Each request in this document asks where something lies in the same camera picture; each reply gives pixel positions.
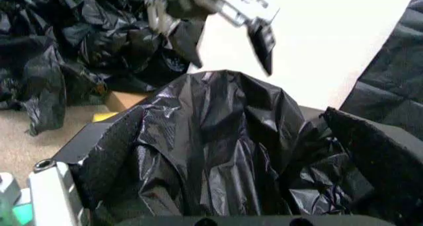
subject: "green object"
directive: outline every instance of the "green object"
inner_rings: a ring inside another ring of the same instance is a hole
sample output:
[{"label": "green object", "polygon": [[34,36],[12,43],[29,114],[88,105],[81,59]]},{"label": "green object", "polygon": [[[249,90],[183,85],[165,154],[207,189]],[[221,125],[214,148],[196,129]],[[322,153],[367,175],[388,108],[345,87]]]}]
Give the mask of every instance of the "green object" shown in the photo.
[{"label": "green object", "polygon": [[13,213],[21,225],[26,225],[32,221],[32,204],[25,204],[13,208]]}]

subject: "yellow object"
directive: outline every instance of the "yellow object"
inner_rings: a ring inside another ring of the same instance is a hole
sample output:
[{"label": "yellow object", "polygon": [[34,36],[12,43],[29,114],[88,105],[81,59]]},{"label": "yellow object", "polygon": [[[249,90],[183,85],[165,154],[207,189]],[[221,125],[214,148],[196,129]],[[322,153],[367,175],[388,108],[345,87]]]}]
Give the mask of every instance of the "yellow object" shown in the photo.
[{"label": "yellow object", "polygon": [[119,112],[111,112],[111,113],[95,113],[93,116],[93,122],[100,122],[112,116],[115,116]]}]

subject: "white wall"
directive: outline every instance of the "white wall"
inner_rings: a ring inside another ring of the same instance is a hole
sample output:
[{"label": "white wall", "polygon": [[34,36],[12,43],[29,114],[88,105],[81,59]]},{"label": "white wall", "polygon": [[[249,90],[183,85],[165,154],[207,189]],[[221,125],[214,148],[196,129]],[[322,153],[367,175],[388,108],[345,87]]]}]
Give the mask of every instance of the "white wall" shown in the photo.
[{"label": "white wall", "polygon": [[206,22],[202,69],[230,69],[283,88],[300,105],[340,107],[410,0],[275,0],[273,75],[256,60],[246,29],[218,15]]}]

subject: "robotic arm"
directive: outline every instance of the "robotic arm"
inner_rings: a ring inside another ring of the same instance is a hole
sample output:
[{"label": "robotic arm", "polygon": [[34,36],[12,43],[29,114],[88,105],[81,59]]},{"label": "robotic arm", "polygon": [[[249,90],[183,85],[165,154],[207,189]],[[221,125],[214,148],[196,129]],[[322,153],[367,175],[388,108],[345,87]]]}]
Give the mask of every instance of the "robotic arm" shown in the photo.
[{"label": "robotic arm", "polygon": [[279,8],[268,0],[145,0],[145,3],[151,29],[168,37],[173,48],[196,66],[202,64],[195,44],[189,43],[190,37],[181,28],[181,21],[219,13],[236,27],[247,26],[260,63],[269,75],[272,73],[275,38],[270,25]]}]

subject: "black plastic sheet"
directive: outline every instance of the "black plastic sheet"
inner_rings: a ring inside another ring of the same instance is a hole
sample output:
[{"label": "black plastic sheet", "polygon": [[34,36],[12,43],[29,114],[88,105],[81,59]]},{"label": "black plastic sheet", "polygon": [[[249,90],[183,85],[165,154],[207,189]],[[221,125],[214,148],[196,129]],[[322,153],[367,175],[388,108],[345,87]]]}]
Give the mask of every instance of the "black plastic sheet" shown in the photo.
[{"label": "black plastic sheet", "polygon": [[423,140],[423,0],[412,0],[341,110]]},{"label": "black plastic sheet", "polygon": [[25,109],[36,135],[60,128],[66,105],[155,90],[187,71],[203,25],[183,20],[174,50],[144,0],[0,0],[0,107]]},{"label": "black plastic sheet", "polygon": [[99,225],[292,214],[414,225],[422,151],[402,129],[300,108],[280,88],[219,71],[182,76],[88,125],[54,158],[70,165]]}]

